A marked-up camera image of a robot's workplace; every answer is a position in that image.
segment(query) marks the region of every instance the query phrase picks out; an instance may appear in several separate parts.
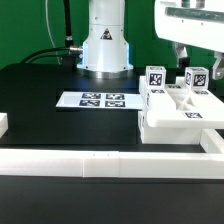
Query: white cube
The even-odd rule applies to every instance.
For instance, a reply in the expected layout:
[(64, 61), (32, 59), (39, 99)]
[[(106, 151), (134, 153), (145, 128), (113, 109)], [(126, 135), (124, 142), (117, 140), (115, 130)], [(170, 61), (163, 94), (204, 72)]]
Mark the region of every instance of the white cube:
[(203, 67), (187, 67), (185, 69), (184, 81), (190, 89), (207, 89), (209, 71)]
[(163, 66), (146, 66), (146, 84), (148, 88), (164, 88), (166, 69)]

